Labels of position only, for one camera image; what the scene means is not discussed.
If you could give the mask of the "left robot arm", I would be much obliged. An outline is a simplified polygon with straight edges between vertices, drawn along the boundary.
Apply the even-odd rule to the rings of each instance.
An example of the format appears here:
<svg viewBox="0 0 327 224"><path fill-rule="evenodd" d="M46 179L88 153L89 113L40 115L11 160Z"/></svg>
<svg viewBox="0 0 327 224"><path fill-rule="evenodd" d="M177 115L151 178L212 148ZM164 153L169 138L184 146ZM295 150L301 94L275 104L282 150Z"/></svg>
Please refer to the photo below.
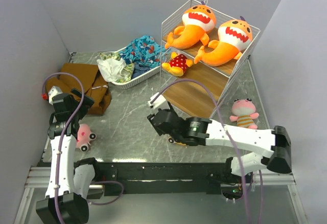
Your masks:
<svg viewBox="0 0 327 224"><path fill-rule="evenodd" d="M64 93L53 86L48 92L54 107L48 137L51 143L51 173L45 198L36 203L36 213L43 223L87 223L87 194L102 172L94 158L74 162L79 121L87 114L94 100L77 89Z"/></svg>

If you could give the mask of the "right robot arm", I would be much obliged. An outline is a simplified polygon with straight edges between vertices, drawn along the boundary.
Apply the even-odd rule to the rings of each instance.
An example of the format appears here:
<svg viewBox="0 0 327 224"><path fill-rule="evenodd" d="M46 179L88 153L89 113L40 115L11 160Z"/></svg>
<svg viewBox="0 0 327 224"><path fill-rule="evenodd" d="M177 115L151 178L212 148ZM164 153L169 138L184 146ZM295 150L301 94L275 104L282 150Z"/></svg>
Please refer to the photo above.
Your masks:
<svg viewBox="0 0 327 224"><path fill-rule="evenodd" d="M267 169L290 174L291 140L283 126L249 129L200 117L183 119L172 109L161 109L147 117L158 135L169 135L174 143L186 146L232 147L236 156L227 159L224 178L233 183L248 173Z"/></svg>

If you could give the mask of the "yellow frog plush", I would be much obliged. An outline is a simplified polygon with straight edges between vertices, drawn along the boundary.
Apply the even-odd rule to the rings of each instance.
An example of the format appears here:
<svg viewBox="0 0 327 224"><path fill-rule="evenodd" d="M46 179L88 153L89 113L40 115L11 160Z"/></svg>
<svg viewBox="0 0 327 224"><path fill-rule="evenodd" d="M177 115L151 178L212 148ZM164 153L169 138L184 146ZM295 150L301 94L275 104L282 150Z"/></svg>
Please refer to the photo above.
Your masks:
<svg viewBox="0 0 327 224"><path fill-rule="evenodd" d="M175 140L175 139L173 139L172 137L169 137L169 138L168 138L168 142L171 143L171 144L178 144L178 145L186 146L185 143L182 143L182 142L180 142L180 141L178 141L178 140Z"/></svg>
<svg viewBox="0 0 327 224"><path fill-rule="evenodd" d="M188 59L185 55L172 52L171 60L169 62L162 63L161 67L171 75L181 77L193 65L194 61Z"/></svg>

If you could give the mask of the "large orange shark plush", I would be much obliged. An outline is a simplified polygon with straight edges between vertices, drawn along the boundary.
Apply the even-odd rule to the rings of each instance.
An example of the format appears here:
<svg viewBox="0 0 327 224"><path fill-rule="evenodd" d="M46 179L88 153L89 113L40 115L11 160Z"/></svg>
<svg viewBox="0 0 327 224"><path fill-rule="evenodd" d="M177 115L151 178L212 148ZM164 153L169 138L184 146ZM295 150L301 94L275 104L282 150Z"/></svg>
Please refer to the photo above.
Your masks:
<svg viewBox="0 0 327 224"><path fill-rule="evenodd" d="M188 49L201 42L206 46L209 33L215 28L217 19L207 2L187 9L182 15L182 26L178 26L167 36L165 48L174 47L180 50Z"/></svg>

